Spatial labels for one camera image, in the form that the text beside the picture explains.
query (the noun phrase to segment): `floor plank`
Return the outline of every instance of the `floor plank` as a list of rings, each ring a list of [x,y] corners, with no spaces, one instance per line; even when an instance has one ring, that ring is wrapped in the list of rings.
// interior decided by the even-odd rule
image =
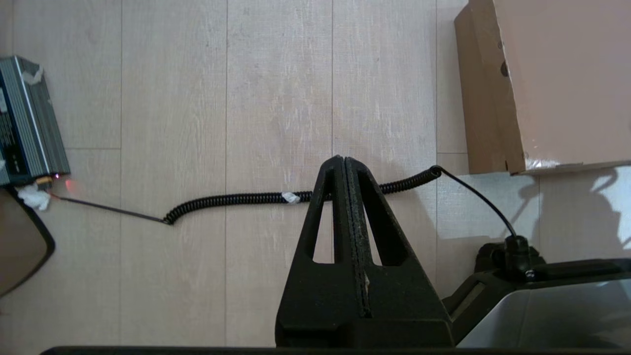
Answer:
[[[310,190],[331,156],[331,1],[230,1],[227,190]],[[307,205],[227,210],[227,344],[273,346]],[[331,261],[331,212],[316,260]]]
[[[512,222],[516,232],[539,248],[539,184],[536,177],[505,173],[467,175],[466,154],[439,154],[439,165],[486,196]],[[485,243],[508,235],[498,216],[465,187],[443,176],[438,181],[436,290],[450,296],[473,273],[475,256]]]
[[[122,205],[163,216],[225,191],[226,1],[123,4]],[[221,346],[225,210],[122,219],[124,344]]]
[[[541,177],[548,262],[631,257],[631,167]]]
[[[72,176],[58,195],[120,205],[118,150],[68,150]],[[118,344],[121,217],[51,201],[38,213],[56,242],[46,264],[11,293],[9,354],[60,345]]]
[[[13,53],[13,0],[0,0],[0,57]],[[0,299],[0,354],[13,347],[11,295]]]
[[[438,153],[466,153],[463,98],[454,19],[467,0],[439,0],[436,10],[436,95]]]
[[[13,53],[13,0],[0,0],[0,57]]]
[[[66,148],[120,148],[121,0],[20,0],[15,54],[45,70]]]
[[[435,11],[433,1],[334,2],[333,154],[380,183],[436,161]],[[436,184],[387,199],[434,280]]]

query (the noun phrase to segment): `black plastic mount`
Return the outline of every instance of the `black plastic mount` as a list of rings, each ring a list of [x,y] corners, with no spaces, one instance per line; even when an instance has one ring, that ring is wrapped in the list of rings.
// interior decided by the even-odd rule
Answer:
[[[313,261],[325,196],[334,263]],[[372,261],[364,210],[383,266]],[[453,346],[451,321],[368,168],[320,168],[276,317],[279,347]]]

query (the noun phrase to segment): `coiled cable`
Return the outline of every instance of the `coiled cable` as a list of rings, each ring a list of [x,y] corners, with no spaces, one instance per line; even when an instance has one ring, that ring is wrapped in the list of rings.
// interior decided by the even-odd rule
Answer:
[[[413,188],[417,188],[421,185],[430,183],[440,177],[441,168],[437,165],[422,171],[407,179],[394,181],[391,183],[380,184],[379,188],[384,195],[390,193],[397,193]],[[294,195],[300,197],[300,202],[309,202],[313,195],[313,191],[299,191],[294,192]],[[324,198],[325,201],[331,200],[331,196],[327,195]],[[193,211],[202,210],[204,208],[222,207],[232,205],[262,205],[266,203],[288,203],[280,192],[264,192],[264,193],[238,193],[234,195],[218,195],[202,197],[196,200],[184,202],[171,211],[162,219],[164,223],[173,225],[176,220],[185,214]]]
[[[512,236],[516,236],[515,230],[510,224],[509,220],[502,214],[502,212],[493,204],[488,198],[484,197],[480,192],[472,188],[469,184],[464,181],[458,179],[450,172],[446,171],[439,165],[434,165],[431,168],[419,172],[414,176],[410,176],[403,180],[393,181],[391,183],[380,184],[379,188],[384,195],[388,195],[391,193],[403,192],[407,190],[411,190],[413,188],[417,188],[419,186],[431,183],[432,181],[438,179],[442,174],[449,176],[451,179],[464,186],[473,192],[477,197],[481,198],[502,220],[502,222],[506,225],[506,228],[509,230]],[[313,195],[313,191],[299,191],[294,192],[294,195],[300,198],[300,202],[309,202],[311,201],[311,197]],[[193,211],[202,210],[205,208],[211,207],[223,207],[223,206],[233,206],[233,205],[262,205],[267,203],[288,203],[287,200],[283,197],[280,192],[264,192],[264,193],[236,193],[232,195],[217,195],[217,196],[208,196],[197,198],[195,200],[187,201],[177,205],[171,211],[167,213],[164,218],[160,219],[158,217],[152,217],[149,215],[139,214],[137,212],[131,212],[127,210],[123,210],[115,207],[108,207],[99,205],[92,202],[86,202],[81,200],[76,200],[74,198],[68,197],[60,197],[51,194],[54,198],[58,198],[60,200],[79,203],[86,206],[101,208],[108,211],[118,212],[121,214],[131,215],[133,217],[144,218],[148,220],[152,220],[154,222],[161,222],[164,224],[168,224],[170,226],[175,224],[175,221],[180,219],[182,216],[189,214]],[[329,201],[331,199],[331,195],[325,196],[325,201]]]

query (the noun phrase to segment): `black cable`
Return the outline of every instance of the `black cable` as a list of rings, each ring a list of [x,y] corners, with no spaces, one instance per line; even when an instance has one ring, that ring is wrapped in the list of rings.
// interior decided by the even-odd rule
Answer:
[[[61,197],[61,196],[55,196],[56,198],[63,200],[63,201],[68,201],[68,202],[73,202],[73,203],[78,203],[80,205],[86,205],[86,206],[90,206],[90,207],[96,207],[96,208],[101,208],[102,210],[108,210],[108,211],[112,211],[112,212],[118,212],[120,214],[124,214],[124,215],[130,215],[133,217],[139,217],[139,218],[144,218],[144,219],[148,219],[148,220],[152,220],[154,222],[161,222],[164,224],[168,224],[166,223],[163,219],[159,219],[157,217],[152,217],[149,215],[143,215],[143,214],[139,214],[136,212],[132,212],[132,211],[126,211],[126,210],[121,210],[120,208],[115,208],[115,207],[109,207],[109,206],[104,206],[104,205],[99,205],[96,203],[92,203],[92,202],[87,202],[87,201],[81,201],[81,200],[76,200],[74,198],[68,198],[68,197]]]
[[[438,165],[434,165],[433,167],[430,168],[430,170],[432,169],[436,169],[436,170],[440,170],[442,171],[445,175],[449,176],[450,178],[452,178],[455,182],[459,183],[460,185],[464,186],[465,188],[469,189],[469,191],[473,192],[477,197],[479,197],[482,201],[486,202],[487,205],[500,217],[500,219],[502,220],[502,222],[504,222],[504,224],[506,225],[506,228],[509,230],[510,235],[512,236],[517,236],[517,233],[515,233],[515,229],[513,229],[512,224],[510,224],[509,220],[506,218],[506,216],[504,216],[504,214],[499,210],[499,208],[497,208],[491,201],[488,200],[488,198],[484,197],[484,195],[482,195],[481,193],[478,192],[478,190],[472,188],[469,184],[465,183],[464,181],[458,179],[457,177],[455,177],[454,175],[452,175],[449,171],[443,169],[441,166]]]
[[[477,197],[481,198],[482,201],[486,202],[487,205],[491,207],[491,209],[500,217],[500,219],[502,219],[502,222],[504,222],[504,224],[506,225],[506,228],[508,228],[510,233],[513,236],[517,235],[512,225],[510,224],[509,220],[506,219],[506,217],[504,217],[504,214],[502,214],[500,210],[494,204],[491,203],[491,201],[489,201],[477,190],[469,186],[469,184],[453,176],[450,172],[446,171],[441,166],[434,165],[425,171],[422,171],[414,176],[408,177],[407,179],[393,181],[391,183],[386,183],[386,184],[380,184],[379,188],[381,189],[381,192],[384,195],[397,193],[397,192],[403,192],[406,190],[417,188],[421,185],[428,184],[438,179],[442,173],[452,178],[455,182],[463,185],[465,188],[473,192]],[[309,202],[311,201],[313,191],[299,191],[299,192],[294,192],[293,194],[300,198],[300,202]],[[152,220],[154,222],[160,222],[160,223],[168,224],[170,226],[175,224],[175,221],[180,219],[185,214],[189,214],[193,211],[201,210],[204,208],[232,206],[232,205],[262,205],[266,203],[288,203],[280,192],[237,193],[233,195],[217,195],[217,196],[202,197],[196,200],[184,202],[180,205],[177,205],[175,208],[169,211],[167,215],[164,216],[164,218],[160,219],[157,217],[143,215],[136,212],[122,210],[120,208],[108,207],[108,206],[98,205],[92,202],[75,200],[74,198],[67,198],[67,197],[58,197],[58,198],[64,201],[68,201],[68,202],[79,203],[82,205],[97,207],[104,210],[119,212],[121,214],[126,214],[126,215],[131,215],[134,217]],[[329,201],[330,199],[331,199],[330,195],[325,196],[326,201]]]

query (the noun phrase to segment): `white tape on cable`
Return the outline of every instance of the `white tape on cable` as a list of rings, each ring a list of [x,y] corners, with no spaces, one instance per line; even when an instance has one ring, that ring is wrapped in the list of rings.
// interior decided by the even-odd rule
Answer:
[[[50,195],[46,191],[39,191],[37,184],[32,184],[18,191],[18,197],[24,200],[24,204],[40,211],[46,210],[50,202]]]
[[[289,203],[290,205],[296,205],[300,203],[300,197],[294,195],[291,192],[282,192],[281,196]]]

